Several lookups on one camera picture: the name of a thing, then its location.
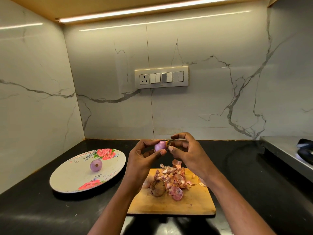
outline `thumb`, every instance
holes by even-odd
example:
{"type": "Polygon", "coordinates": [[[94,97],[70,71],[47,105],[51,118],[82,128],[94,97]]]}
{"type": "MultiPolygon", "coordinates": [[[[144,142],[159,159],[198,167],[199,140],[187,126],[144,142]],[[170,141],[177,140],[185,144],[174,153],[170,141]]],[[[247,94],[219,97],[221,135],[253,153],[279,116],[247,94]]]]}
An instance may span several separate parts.
{"type": "Polygon", "coordinates": [[[148,161],[149,166],[151,166],[152,163],[154,163],[156,160],[158,160],[160,157],[162,157],[165,154],[166,154],[166,150],[162,149],[151,154],[149,157],[146,157],[145,160],[148,161]]]}
{"type": "Polygon", "coordinates": [[[186,152],[184,152],[184,151],[182,151],[176,147],[173,147],[173,146],[169,146],[168,150],[170,151],[171,154],[173,154],[174,158],[180,158],[180,159],[184,160],[186,152]]]}

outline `white plate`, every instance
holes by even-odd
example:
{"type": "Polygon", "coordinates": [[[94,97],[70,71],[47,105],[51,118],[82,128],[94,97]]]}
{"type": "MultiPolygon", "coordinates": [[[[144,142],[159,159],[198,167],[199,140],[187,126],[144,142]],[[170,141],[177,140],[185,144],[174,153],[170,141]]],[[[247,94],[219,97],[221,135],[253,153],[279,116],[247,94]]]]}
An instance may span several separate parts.
{"type": "Polygon", "coordinates": [[[125,162],[125,154],[119,150],[92,150],[62,163],[52,173],[50,186],[61,193],[76,193],[92,189],[116,176],[125,162]],[[90,163],[96,159],[102,161],[102,168],[93,172],[90,163]]]}

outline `wooden cutting board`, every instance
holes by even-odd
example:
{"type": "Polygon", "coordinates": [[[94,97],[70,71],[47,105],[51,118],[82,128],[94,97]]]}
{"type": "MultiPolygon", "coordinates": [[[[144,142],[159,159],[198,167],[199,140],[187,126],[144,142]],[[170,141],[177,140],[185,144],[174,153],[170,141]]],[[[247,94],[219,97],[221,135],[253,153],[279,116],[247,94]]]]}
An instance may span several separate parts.
{"type": "MultiPolygon", "coordinates": [[[[154,176],[157,169],[150,169],[154,176]]],[[[186,169],[186,180],[195,183],[190,190],[184,189],[181,201],[175,201],[166,192],[161,197],[154,197],[150,188],[141,189],[135,196],[127,214],[166,214],[166,215],[215,215],[216,209],[207,187],[199,185],[199,178],[186,169]]]]}

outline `white marble wall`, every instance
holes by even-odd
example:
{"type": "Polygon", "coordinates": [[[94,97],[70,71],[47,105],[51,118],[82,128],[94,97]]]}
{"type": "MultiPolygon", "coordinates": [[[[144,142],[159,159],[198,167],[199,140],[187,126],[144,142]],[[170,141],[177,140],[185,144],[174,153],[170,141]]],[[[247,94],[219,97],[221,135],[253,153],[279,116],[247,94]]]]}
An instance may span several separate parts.
{"type": "Polygon", "coordinates": [[[313,135],[313,0],[266,6],[66,27],[86,138],[313,135]],[[188,87],[136,90],[135,69],[182,65],[188,87]]]}
{"type": "Polygon", "coordinates": [[[0,112],[0,193],[84,139],[61,28],[9,0],[0,0],[0,112]],[[39,25],[17,27],[28,24],[39,25]]]}

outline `power socket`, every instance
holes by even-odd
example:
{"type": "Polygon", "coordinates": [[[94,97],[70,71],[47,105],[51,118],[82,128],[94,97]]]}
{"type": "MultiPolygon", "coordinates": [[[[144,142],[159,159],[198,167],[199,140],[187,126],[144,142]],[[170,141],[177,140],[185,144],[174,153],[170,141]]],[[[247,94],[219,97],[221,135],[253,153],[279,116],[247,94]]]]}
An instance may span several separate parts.
{"type": "Polygon", "coordinates": [[[140,81],[140,84],[150,84],[149,74],[140,74],[139,81],[140,81]]]}

